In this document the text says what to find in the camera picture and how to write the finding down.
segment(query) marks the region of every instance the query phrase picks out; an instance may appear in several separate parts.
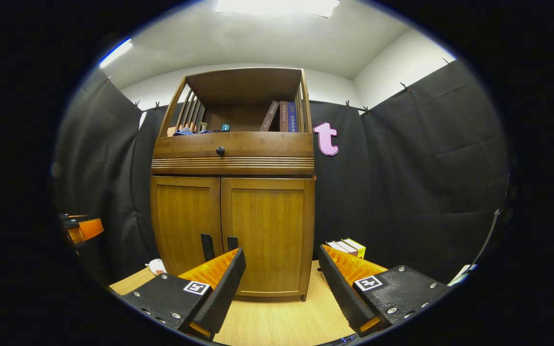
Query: wooden floor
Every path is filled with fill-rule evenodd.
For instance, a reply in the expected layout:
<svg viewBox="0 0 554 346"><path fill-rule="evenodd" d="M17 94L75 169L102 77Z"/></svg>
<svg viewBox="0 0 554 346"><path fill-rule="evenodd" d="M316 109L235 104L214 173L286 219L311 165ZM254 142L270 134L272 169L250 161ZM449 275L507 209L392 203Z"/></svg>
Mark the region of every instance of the wooden floor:
<svg viewBox="0 0 554 346"><path fill-rule="evenodd" d="M233 300L214 341L231 346L313 346L352 335L354 331L317 268L315 260L306 302L299 297ZM145 268L110 287L119 294L127 294L153 277Z"/></svg>

